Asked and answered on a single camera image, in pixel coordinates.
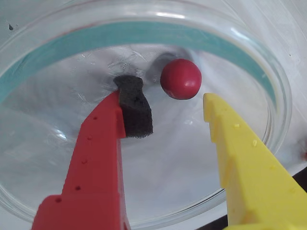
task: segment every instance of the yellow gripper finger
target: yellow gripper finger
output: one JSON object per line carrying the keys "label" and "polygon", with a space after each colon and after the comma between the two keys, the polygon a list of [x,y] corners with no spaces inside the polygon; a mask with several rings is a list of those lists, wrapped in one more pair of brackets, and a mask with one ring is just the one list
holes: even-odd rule
{"label": "yellow gripper finger", "polygon": [[218,95],[203,98],[216,144],[227,230],[307,230],[307,194],[247,123]]}

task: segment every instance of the white surface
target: white surface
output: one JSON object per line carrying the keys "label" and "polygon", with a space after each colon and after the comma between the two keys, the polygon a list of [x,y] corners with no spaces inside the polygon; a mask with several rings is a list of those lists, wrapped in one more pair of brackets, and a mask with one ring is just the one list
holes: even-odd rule
{"label": "white surface", "polygon": [[[306,151],[307,137],[307,1],[304,0],[191,0],[222,11],[241,21],[255,33],[277,56],[282,63],[293,92],[293,119],[290,130],[281,150],[276,154],[281,163],[295,174],[307,166],[302,161]],[[40,10],[54,7],[61,0],[47,1],[49,4],[36,5]],[[33,8],[31,1],[1,1],[0,5],[0,42],[10,36],[8,23],[21,27],[25,20],[20,8],[27,5]],[[212,209],[212,215],[199,215],[184,223],[163,230],[193,230],[225,213],[225,206]],[[0,228],[2,230],[28,230],[30,225],[0,209]]]}

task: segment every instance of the petri dish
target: petri dish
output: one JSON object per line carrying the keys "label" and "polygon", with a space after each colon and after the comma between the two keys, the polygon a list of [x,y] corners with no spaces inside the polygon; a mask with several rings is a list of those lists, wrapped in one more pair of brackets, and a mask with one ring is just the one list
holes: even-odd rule
{"label": "petri dish", "polygon": [[[286,75],[270,51],[225,16],[161,0],[94,1],[41,18],[0,47],[0,203],[32,221],[59,194],[82,121],[113,78],[143,78],[154,134],[123,139],[127,214],[133,229],[158,229],[225,201],[202,96],[225,98],[273,153],[291,118]],[[192,60],[202,87],[176,101],[161,89],[163,66]]]}

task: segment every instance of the black sponge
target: black sponge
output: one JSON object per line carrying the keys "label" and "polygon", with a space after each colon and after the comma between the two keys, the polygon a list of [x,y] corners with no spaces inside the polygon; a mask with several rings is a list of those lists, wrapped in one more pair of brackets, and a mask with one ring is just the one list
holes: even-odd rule
{"label": "black sponge", "polygon": [[141,78],[122,75],[114,78],[119,88],[126,137],[144,138],[153,133],[152,110],[142,92]]}

